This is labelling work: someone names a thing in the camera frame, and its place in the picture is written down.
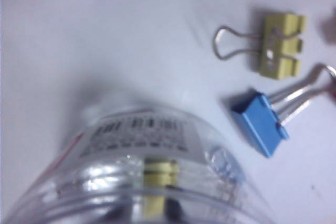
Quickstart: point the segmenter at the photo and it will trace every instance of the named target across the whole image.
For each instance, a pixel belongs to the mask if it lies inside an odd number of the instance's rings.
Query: blue binder clip
[[[330,74],[331,84],[320,89],[312,89],[323,70]],[[289,138],[284,127],[286,123],[305,109],[317,95],[336,91],[336,69],[319,64],[308,79],[299,84],[298,88],[297,86],[294,91],[291,89],[290,92],[279,92],[270,98],[256,92],[252,99],[232,108],[239,126],[247,135],[251,145],[266,157],[273,155],[281,140]],[[281,103],[288,104],[276,112],[275,107]]]

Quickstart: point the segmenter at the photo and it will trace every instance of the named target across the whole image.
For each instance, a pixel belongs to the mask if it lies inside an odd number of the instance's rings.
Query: binder clip
[[[331,83],[326,87],[313,89],[313,84],[324,70],[331,76]],[[317,65],[309,78],[297,86],[294,91],[280,92],[271,97],[256,92],[252,99],[232,108],[237,123],[251,145],[266,157],[273,155],[282,139],[289,138],[285,129],[286,123],[305,109],[316,96],[336,92],[336,69]],[[275,107],[281,104],[284,104],[282,109],[276,112]]]
[[[265,77],[282,80],[288,76],[297,76],[300,61],[296,55],[302,51],[302,40],[298,36],[305,30],[305,26],[306,17],[295,14],[266,16],[263,35],[241,34],[228,26],[221,26],[213,39],[213,51],[220,60],[227,60],[241,53],[260,55],[259,72]],[[237,37],[262,40],[261,50],[239,49],[221,55],[217,45],[226,31]]]

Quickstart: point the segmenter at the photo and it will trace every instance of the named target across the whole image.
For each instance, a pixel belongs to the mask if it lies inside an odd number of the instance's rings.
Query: clear plastic bottle
[[[273,223],[222,136],[146,106],[85,128],[17,202],[17,223]]]

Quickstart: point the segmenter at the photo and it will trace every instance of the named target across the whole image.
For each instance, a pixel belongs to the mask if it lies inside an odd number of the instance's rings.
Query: white surface
[[[269,11],[305,14],[304,78],[316,62],[336,66],[335,7],[336,0],[2,0],[2,217],[75,133],[82,109],[122,87],[219,129],[278,223],[335,223],[335,103],[316,99],[266,160],[242,140],[227,101],[299,78],[263,78],[251,70],[254,56],[222,62],[211,49],[221,24],[260,31]]]

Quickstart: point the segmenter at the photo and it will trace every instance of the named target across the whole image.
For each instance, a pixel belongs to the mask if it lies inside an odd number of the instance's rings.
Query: wire handle
[[[213,51],[215,53],[215,55],[217,56],[218,59],[220,60],[228,60],[231,57],[238,55],[238,54],[245,54],[245,53],[249,53],[249,54],[260,54],[260,52],[258,50],[253,50],[253,49],[238,49],[235,50],[229,54],[226,55],[221,55],[219,53],[218,50],[218,44],[221,40],[222,35],[225,32],[229,32],[232,33],[233,35],[240,37],[240,38],[248,38],[248,39],[262,39],[263,37],[260,34],[241,34],[235,30],[233,30],[232,28],[228,27],[228,26],[220,26],[220,28],[216,31],[215,36],[213,38]]]
[[[323,71],[327,71],[327,73],[331,77],[331,83],[320,89],[312,90],[313,85],[319,79],[319,76]],[[280,93],[277,95],[273,95],[270,97],[270,102],[272,107],[280,104],[287,103],[294,99],[299,99],[303,95],[307,94],[307,97],[304,100],[299,100],[294,102],[293,104],[289,104],[285,109],[279,113],[280,124],[285,125],[288,123],[294,116],[299,114],[302,110],[304,110],[312,101],[313,98],[317,97],[320,94],[326,92],[336,92],[336,69],[329,65],[318,64],[314,69],[312,74],[308,76],[308,81],[305,81],[301,84],[297,89],[289,93]]]

